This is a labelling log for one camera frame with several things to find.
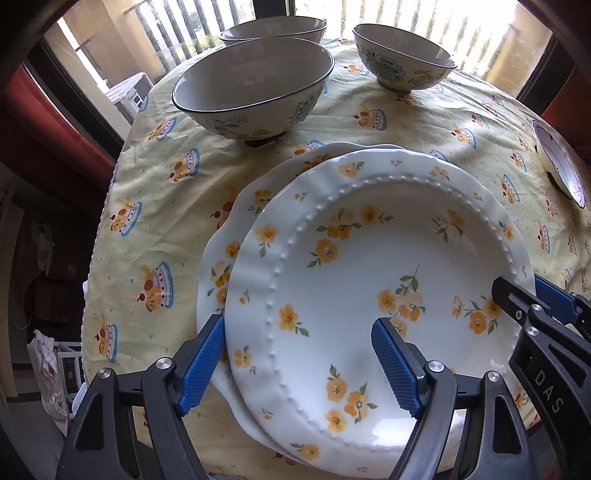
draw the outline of tablecloth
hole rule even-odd
[[[588,291],[590,205],[579,209],[549,180],[534,148],[530,120],[537,115],[460,70],[435,87],[398,95],[377,84],[351,41],[323,44],[335,69],[316,107],[282,140],[258,150],[207,132],[171,103],[176,79],[199,57],[150,91],[117,163],[96,237],[83,319],[87,378],[101,367],[145,369],[195,336],[199,262],[237,194],[287,158],[334,141],[396,143],[465,169],[507,209],[535,272],[566,290]],[[589,168],[570,153],[589,198]],[[155,301],[160,285],[167,290],[163,302]],[[134,416],[139,439],[149,443],[141,409]],[[210,472],[249,479],[311,474],[251,440],[212,386],[184,421]]]

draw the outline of bowl rim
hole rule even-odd
[[[289,97],[291,95],[295,95],[296,93],[300,93],[300,92],[302,92],[302,91],[304,91],[304,90],[306,90],[306,89],[308,89],[308,88],[316,85],[317,83],[320,83],[320,82],[326,80],[330,76],[330,74],[332,73],[332,71],[333,71],[333,69],[335,67],[335,58],[322,45],[320,45],[319,43],[316,43],[314,41],[311,41],[311,40],[306,40],[305,38],[294,38],[293,39],[294,41],[305,41],[305,42],[312,43],[313,45],[316,45],[319,48],[321,48],[322,50],[324,50],[329,55],[329,58],[330,58],[330,67],[328,68],[327,72],[321,78],[319,78],[318,80],[315,80],[315,81],[307,84],[306,86],[304,86],[302,88],[299,88],[299,89],[297,89],[297,90],[295,90],[293,92],[286,93],[285,95],[279,95],[279,96],[276,96],[276,97],[273,97],[273,98],[268,98],[266,100],[262,100],[260,102],[250,103],[248,105],[235,106],[235,107],[232,107],[232,108],[222,108],[222,109],[219,109],[219,110],[194,110],[194,109],[183,107],[183,106],[181,106],[181,105],[178,104],[178,102],[176,101],[176,98],[175,98],[176,91],[177,91],[177,86],[178,86],[178,83],[181,81],[181,79],[185,76],[185,74],[189,70],[191,70],[192,68],[194,68],[196,65],[198,65],[199,63],[201,63],[203,60],[205,60],[206,58],[210,57],[211,55],[215,55],[216,52],[220,52],[220,51],[226,50],[227,48],[236,48],[239,45],[241,45],[243,43],[246,43],[246,42],[251,42],[251,41],[265,41],[265,40],[268,40],[269,38],[276,38],[276,37],[262,37],[262,38],[255,38],[253,40],[241,41],[239,43],[236,43],[235,45],[230,45],[230,46],[227,46],[225,48],[216,49],[213,52],[211,52],[209,55],[206,55],[202,59],[200,59],[199,61],[195,62],[187,70],[185,70],[185,72],[183,72],[183,74],[177,79],[176,82],[174,82],[173,91],[172,91],[172,94],[171,94],[173,105],[176,108],[178,108],[179,110],[181,110],[182,112],[190,112],[190,113],[224,113],[224,112],[234,112],[236,110],[242,110],[242,109],[250,108],[250,107],[253,107],[253,106],[263,105],[265,103],[274,102],[275,100],[279,100],[281,98],[286,98],[286,97]]]
[[[274,35],[272,37],[252,37],[252,38],[236,38],[236,37],[232,37],[232,38],[227,38],[225,36],[225,33],[227,31],[229,31],[229,30],[231,30],[234,27],[237,27],[239,25],[245,25],[247,23],[253,23],[253,22],[260,22],[261,20],[267,20],[269,18],[286,18],[286,17],[287,18],[289,18],[289,17],[311,18],[313,20],[318,20],[318,21],[322,22],[322,26],[321,27],[318,27],[318,28],[312,28],[310,30],[304,30],[302,32],[288,33],[288,34],[285,34],[285,35]],[[230,28],[225,29],[222,33],[220,33],[219,34],[219,39],[222,40],[222,41],[230,41],[230,42],[233,42],[233,41],[241,41],[242,42],[242,41],[247,41],[247,40],[257,40],[258,38],[291,37],[293,35],[303,35],[303,34],[306,34],[306,33],[314,33],[314,32],[318,32],[320,30],[326,30],[326,26],[327,26],[326,21],[325,20],[322,20],[321,18],[308,17],[307,15],[276,15],[274,17],[255,18],[254,20],[249,20],[248,22],[243,22],[243,23],[236,24],[236,25],[234,25],[234,26],[232,26]]]
[[[378,42],[376,42],[376,41],[374,41],[374,40],[371,40],[371,39],[369,39],[369,38],[365,37],[364,35],[360,34],[359,32],[357,32],[357,27],[360,27],[360,26],[362,26],[362,25],[378,25],[378,26],[380,26],[380,27],[388,27],[388,28],[393,28],[394,30],[400,30],[400,31],[402,31],[402,32],[405,32],[405,33],[411,34],[411,35],[413,35],[413,36],[415,36],[415,37],[422,38],[423,40],[426,40],[426,41],[428,41],[429,43],[431,43],[431,44],[435,45],[436,47],[439,47],[439,48],[440,48],[440,49],[442,49],[442,50],[443,50],[445,53],[447,53],[447,55],[449,56],[450,60],[453,62],[453,66],[449,66],[449,65],[441,65],[441,64],[433,63],[432,61],[423,60],[423,59],[418,59],[418,58],[416,58],[416,57],[413,57],[412,55],[409,55],[408,53],[404,53],[404,52],[402,52],[402,51],[396,50],[395,48],[391,48],[391,47],[387,47],[386,45],[382,45],[381,43],[378,43]],[[449,52],[448,52],[448,51],[447,51],[445,48],[443,48],[441,45],[438,45],[438,44],[436,44],[435,42],[432,42],[431,40],[429,40],[428,38],[422,37],[421,35],[417,35],[416,33],[409,32],[408,30],[404,30],[403,28],[398,28],[398,27],[391,27],[390,25],[382,25],[382,24],[375,24],[375,23],[360,23],[360,24],[357,24],[357,25],[355,25],[355,27],[353,28],[353,35],[355,35],[356,37],[361,37],[361,38],[363,38],[365,41],[368,41],[368,42],[370,42],[370,43],[373,43],[374,45],[377,45],[378,47],[382,47],[382,48],[385,48],[385,49],[387,49],[387,50],[392,50],[392,51],[394,51],[394,52],[396,52],[396,53],[398,53],[398,54],[400,54],[400,55],[404,55],[405,57],[408,57],[409,59],[414,59],[414,60],[417,60],[417,61],[422,61],[422,62],[424,62],[424,63],[428,63],[429,65],[433,65],[434,67],[439,67],[439,68],[444,68],[444,69],[452,69],[452,70],[457,68],[457,63],[456,63],[456,61],[453,59],[453,57],[450,55],[450,53],[449,53]]]

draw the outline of white plate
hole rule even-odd
[[[406,150],[366,150],[300,175],[244,239],[226,344],[244,402],[285,450],[340,475],[387,477],[414,426],[373,352],[392,317],[427,359],[493,368],[511,390],[520,327],[490,299],[499,275],[535,293],[524,242],[465,171]],[[454,415],[446,461],[460,439]]]
[[[585,192],[581,178],[577,172],[577,166],[573,159],[556,139],[550,129],[537,120],[531,121],[537,143],[541,146],[536,148],[540,161],[548,173],[564,192],[564,194],[575,201],[580,208],[585,208]]]
[[[348,142],[331,143],[285,160],[240,192],[228,219],[210,238],[203,251],[197,293],[198,330],[205,325],[212,314],[223,313],[223,303],[220,303],[220,300],[225,297],[238,246],[267,202],[300,173],[318,165],[321,161],[352,151],[376,147],[400,148],[397,145],[366,147]],[[239,425],[250,437],[283,455],[297,458],[279,447],[248,411],[232,378],[227,356],[218,363],[212,376],[212,383],[226,398]]]

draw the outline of patterned tablecloth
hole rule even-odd
[[[548,179],[530,126],[537,115],[459,70],[401,96],[377,84],[350,41],[324,45],[335,69],[318,104],[281,141],[259,150],[207,132],[171,103],[174,82],[198,57],[150,91],[117,163],[96,238],[82,335],[88,378],[106,366],[117,373],[144,369],[195,336],[199,262],[237,194],[285,159],[334,141],[396,143],[465,169],[507,209],[535,272],[566,290],[588,290],[589,202],[579,209]],[[571,153],[589,198],[589,168]],[[169,294],[163,303],[154,293],[162,286]],[[150,443],[141,409],[135,419],[140,440]],[[214,387],[185,425],[208,471],[250,479],[311,474],[251,440]]]

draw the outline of white lettering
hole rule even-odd
[[[552,411],[554,413],[558,413],[558,411],[560,410],[560,406],[564,404],[564,401],[562,400],[562,398],[557,398],[556,399],[556,403],[554,405],[552,405]]]
[[[549,400],[552,396],[552,390],[554,390],[554,385],[550,385],[546,390],[544,390],[544,395],[546,395],[546,400]]]
[[[535,383],[539,386],[542,383],[544,383],[544,380],[546,380],[546,374],[544,373],[543,370],[540,370],[540,373],[538,374],[538,376],[535,378]]]

